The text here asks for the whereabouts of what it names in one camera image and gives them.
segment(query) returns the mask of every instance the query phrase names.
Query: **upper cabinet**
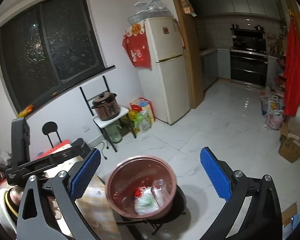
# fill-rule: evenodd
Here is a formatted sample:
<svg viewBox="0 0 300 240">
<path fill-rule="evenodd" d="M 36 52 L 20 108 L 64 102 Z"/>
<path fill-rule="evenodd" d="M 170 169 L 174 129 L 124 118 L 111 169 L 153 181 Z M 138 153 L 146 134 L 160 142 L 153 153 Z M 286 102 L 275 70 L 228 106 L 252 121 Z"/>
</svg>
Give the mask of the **upper cabinet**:
<svg viewBox="0 0 300 240">
<path fill-rule="evenodd" d="M 217 0 L 190 0 L 190 2 L 198 5 L 196 8 L 196 14 L 198 15 L 220 14 Z"/>
<path fill-rule="evenodd" d="M 234 12 L 236 13 L 250 13 L 247 0 L 232 0 Z"/>
<path fill-rule="evenodd" d="M 189 0 L 196 14 L 213 16 L 219 14 L 258 14 L 279 20 L 275 0 Z"/>
<path fill-rule="evenodd" d="M 231 0 L 217 0 L 219 13 L 234 13 L 234 7 Z"/>
<path fill-rule="evenodd" d="M 266 15 L 262 0 L 247 0 L 247 2 L 251 13 Z"/>
<path fill-rule="evenodd" d="M 280 19 L 279 10 L 275 0 L 262 0 L 262 3 L 267 16 Z"/>
</svg>

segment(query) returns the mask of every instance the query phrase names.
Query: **refrigerator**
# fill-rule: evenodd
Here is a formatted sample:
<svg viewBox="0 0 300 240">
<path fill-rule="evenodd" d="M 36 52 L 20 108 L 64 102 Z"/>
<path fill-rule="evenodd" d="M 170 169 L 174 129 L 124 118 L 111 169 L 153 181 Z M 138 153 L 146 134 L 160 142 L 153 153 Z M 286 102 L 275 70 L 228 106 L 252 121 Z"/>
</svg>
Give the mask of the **refrigerator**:
<svg viewBox="0 0 300 240">
<path fill-rule="evenodd" d="M 190 110 L 186 61 L 176 19 L 145 20 L 151 68 L 138 68 L 145 98 L 156 118 L 173 124 Z"/>
</svg>

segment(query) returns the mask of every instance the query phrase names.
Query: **white tile backsplash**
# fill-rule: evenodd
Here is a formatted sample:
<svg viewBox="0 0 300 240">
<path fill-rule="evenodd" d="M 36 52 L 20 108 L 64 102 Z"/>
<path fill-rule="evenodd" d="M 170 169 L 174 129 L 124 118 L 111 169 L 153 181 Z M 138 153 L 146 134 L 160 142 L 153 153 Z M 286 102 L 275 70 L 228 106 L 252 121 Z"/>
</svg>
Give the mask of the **white tile backsplash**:
<svg viewBox="0 0 300 240">
<path fill-rule="evenodd" d="M 278 35 L 281 34 L 279 23 L 250 16 L 220 18 L 196 17 L 195 22 L 201 47 L 210 46 L 230 49 L 233 46 L 232 33 L 230 30 L 232 24 L 238 24 L 242 29 L 251 30 L 254 30 L 254 26 L 260 25 L 265 28 L 266 35 L 274 34 L 278 37 Z"/>
</svg>

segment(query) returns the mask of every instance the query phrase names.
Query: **wooden door frame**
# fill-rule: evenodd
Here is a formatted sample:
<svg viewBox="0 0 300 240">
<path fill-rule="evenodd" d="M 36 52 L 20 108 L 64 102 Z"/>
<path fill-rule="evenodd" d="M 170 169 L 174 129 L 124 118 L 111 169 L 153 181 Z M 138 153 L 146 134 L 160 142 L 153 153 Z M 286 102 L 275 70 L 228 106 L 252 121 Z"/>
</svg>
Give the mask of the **wooden door frame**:
<svg viewBox="0 0 300 240">
<path fill-rule="evenodd" d="M 203 101 L 203 83 L 199 41 L 195 29 L 194 17 L 185 14 L 181 0 L 173 0 L 176 8 L 180 33 L 185 45 L 185 59 L 188 74 L 190 106 L 196 108 Z"/>
</svg>

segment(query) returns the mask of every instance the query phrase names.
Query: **blue gripper pad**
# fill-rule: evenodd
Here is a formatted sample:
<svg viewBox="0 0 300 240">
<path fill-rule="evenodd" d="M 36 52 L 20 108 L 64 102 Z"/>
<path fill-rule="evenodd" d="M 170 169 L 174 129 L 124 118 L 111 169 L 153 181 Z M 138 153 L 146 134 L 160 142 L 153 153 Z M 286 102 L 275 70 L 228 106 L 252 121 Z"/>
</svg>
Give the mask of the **blue gripper pad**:
<svg viewBox="0 0 300 240">
<path fill-rule="evenodd" d="M 203 148 L 200 152 L 200 162 L 212 182 L 218 196 L 228 201 L 231 197 L 230 181 L 220 168 L 215 158 L 206 148 Z"/>
<path fill-rule="evenodd" d="M 100 151 L 95 149 L 71 181 L 70 197 L 73 201 L 83 196 L 100 163 Z"/>
</svg>

